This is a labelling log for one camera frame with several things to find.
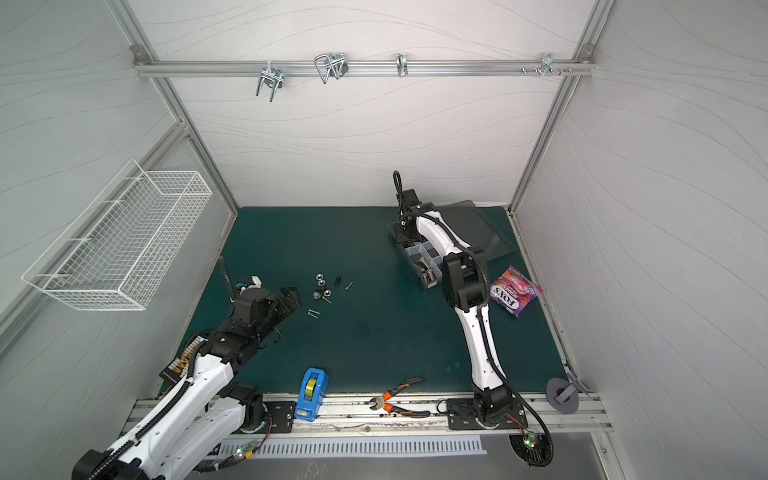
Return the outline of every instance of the tape roll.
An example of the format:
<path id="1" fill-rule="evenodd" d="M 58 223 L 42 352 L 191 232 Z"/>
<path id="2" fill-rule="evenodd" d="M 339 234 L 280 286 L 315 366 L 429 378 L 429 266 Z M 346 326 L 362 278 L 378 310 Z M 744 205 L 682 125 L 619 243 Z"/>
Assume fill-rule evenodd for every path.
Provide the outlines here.
<path id="1" fill-rule="evenodd" d="M 304 387 L 304 395 L 311 398 L 312 395 L 315 393 L 316 385 L 317 385 L 317 379 L 310 379 L 306 383 L 306 387 Z"/>

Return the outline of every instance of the white wire basket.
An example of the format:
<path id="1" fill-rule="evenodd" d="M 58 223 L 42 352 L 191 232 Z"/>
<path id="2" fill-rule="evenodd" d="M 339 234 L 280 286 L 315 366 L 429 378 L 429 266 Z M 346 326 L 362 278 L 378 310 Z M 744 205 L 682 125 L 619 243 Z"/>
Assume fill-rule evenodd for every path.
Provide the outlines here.
<path id="1" fill-rule="evenodd" d="M 210 196 L 196 171 L 132 161 L 22 280 L 76 310 L 145 310 Z"/>

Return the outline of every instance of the fox's candy packet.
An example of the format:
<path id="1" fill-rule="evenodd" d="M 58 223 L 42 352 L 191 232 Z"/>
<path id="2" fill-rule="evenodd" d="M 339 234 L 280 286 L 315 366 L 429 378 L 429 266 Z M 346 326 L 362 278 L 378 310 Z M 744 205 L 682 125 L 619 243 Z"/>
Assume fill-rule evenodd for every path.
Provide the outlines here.
<path id="1" fill-rule="evenodd" d="M 520 312 L 531 300 L 541 295 L 544 290 L 523 276 L 517 269 L 510 266 L 491 285 L 491 298 L 507 309 L 514 316 L 520 316 Z"/>

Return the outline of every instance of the wire cutters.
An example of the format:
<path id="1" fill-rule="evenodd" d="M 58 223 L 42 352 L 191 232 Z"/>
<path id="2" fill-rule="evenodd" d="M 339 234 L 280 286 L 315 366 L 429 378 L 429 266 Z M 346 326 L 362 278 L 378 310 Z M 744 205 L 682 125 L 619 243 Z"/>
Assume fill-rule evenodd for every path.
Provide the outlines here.
<path id="1" fill-rule="evenodd" d="M 397 405 L 393 405 L 391 403 L 387 403 L 387 400 L 391 399 L 393 396 L 407 389 L 411 385 L 415 383 L 421 383 L 423 381 L 423 377 L 417 376 L 406 380 L 392 390 L 387 390 L 384 392 L 384 395 L 373 397 L 369 402 L 374 404 L 371 406 L 371 410 L 384 409 L 387 413 L 397 413 L 405 417 L 413 417 L 414 419 L 425 419 L 430 415 L 429 410 L 413 411 L 404 409 L 403 407 L 398 407 Z"/>

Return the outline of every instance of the metal floor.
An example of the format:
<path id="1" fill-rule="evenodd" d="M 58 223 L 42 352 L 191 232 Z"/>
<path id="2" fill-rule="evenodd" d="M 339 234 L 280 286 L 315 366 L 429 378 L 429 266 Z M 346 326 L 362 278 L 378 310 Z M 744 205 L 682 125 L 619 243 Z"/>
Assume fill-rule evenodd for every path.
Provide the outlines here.
<path id="1" fill-rule="evenodd" d="M 603 480 L 605 474 L 588 433 L 553 435 L 554 460 L 545 468 L 529 468 L 517 458 L 506 435 L 484 435 L 487 455 L 429 458 L 295 458 L 247 460 L 205 474 L 210 480 L 296 478 L 297 480 Z M 200 480 L 191 473 L 187 480 Z"/>

